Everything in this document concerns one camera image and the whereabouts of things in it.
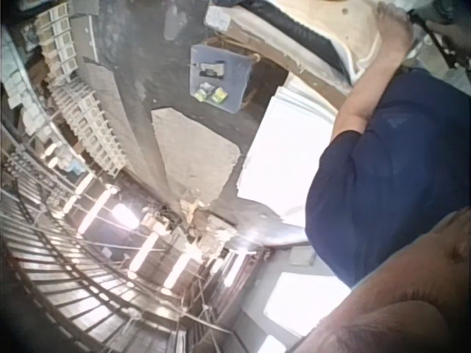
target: floor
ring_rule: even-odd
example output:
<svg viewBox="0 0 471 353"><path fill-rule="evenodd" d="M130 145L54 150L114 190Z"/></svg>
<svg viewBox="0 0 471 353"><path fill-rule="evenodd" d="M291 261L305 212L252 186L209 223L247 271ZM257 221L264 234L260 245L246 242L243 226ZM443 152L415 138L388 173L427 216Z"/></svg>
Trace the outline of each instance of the floor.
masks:
<svg viewBox="0 0 471 353"><path fill-rule="evenodd" d="M93 18L99 65L114 73L127 119L156 180L151 189L160 199L174 208L179 206L169 192L150 111L173 107L241 150L221 196L210 206L237 225L240 236L232 245L251 249L262 244L302 242L302 229L283 224L268 207L236 196L245 155L286 71L268 63L257 64L251 82L258 86L258 93L235 115L200 104L188 93L190 47L213 36L203 25L207 5L204 0L101 0L99 15ZM85 57L84 61L93 60Z"/></svg>

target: navy blue shirt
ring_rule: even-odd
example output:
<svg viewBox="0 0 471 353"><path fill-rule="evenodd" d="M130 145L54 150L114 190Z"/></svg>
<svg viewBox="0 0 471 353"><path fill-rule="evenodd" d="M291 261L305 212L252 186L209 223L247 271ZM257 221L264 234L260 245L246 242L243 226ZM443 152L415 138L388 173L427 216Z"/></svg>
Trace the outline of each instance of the navy blue shirt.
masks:
<svg viewBox="0 0 471 353"><path fill-rule="evenodd" d="M321 156L306 234L353 287L389 256L470 204L471 99L425 72L392 81L364 134Z"/></svg>

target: hand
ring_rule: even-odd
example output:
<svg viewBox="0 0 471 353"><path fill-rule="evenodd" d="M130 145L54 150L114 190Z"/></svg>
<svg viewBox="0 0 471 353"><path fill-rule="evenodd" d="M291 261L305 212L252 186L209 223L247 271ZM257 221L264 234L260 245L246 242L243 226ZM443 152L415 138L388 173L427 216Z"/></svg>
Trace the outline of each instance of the hand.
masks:
<svg viewBox="0 0 471 353"><path fill-rule="evenodd" d="M414 31L404 9L380 1L376 21L383 43L380 52L401 62L412 47Z"/></svg>
<svg viewBox="0 0 471 353"><path fill-rule="evenodd" d="M427 27L439 35L446 37L458 50L464 51L467 55L471 55L471 30L468 25L459 26L458 24L451 24L445 26L444 24L437 24L432 21L427 21Z"/></svg>

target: white sheet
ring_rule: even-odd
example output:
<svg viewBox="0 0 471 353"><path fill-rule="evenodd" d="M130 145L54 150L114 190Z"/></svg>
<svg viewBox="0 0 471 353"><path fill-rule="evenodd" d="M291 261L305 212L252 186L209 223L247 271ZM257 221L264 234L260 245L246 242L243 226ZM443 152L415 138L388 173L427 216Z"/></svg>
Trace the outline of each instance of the white sheet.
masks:
<svg viewBox="0 0 471 353"><path fill-rule="evenodd" d="M305 200L330 142L335 111L279 88L238 181L238 197L265 204L284 223L305 226Z"/></svg>

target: white paper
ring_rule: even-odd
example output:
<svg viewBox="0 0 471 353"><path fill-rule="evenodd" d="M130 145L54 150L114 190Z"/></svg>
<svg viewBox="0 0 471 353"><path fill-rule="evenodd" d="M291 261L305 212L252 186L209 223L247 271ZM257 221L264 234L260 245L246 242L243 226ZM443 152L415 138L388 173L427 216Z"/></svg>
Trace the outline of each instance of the white paper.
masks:
<svg viewBox="0 0 471 353"><path fill-rule="evenodd" d="M334 118L324 107L280 89L247 154L238 197L265 204L283 222L304 227L306 197Z"/></svg>

